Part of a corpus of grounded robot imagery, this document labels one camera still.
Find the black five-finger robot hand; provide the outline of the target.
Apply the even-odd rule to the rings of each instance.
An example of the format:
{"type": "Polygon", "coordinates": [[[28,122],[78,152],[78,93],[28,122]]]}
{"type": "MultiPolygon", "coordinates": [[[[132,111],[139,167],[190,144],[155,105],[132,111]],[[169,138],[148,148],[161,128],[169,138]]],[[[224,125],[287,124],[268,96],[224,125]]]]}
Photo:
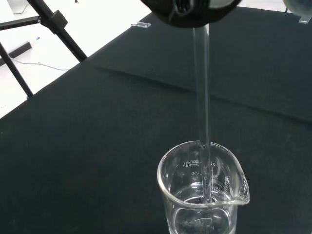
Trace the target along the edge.
{"type": "Polygon", "coordinates": [[[143,0],[161,21],[180,28],[198,28],[217,22],[241,0],[143,0]]]}

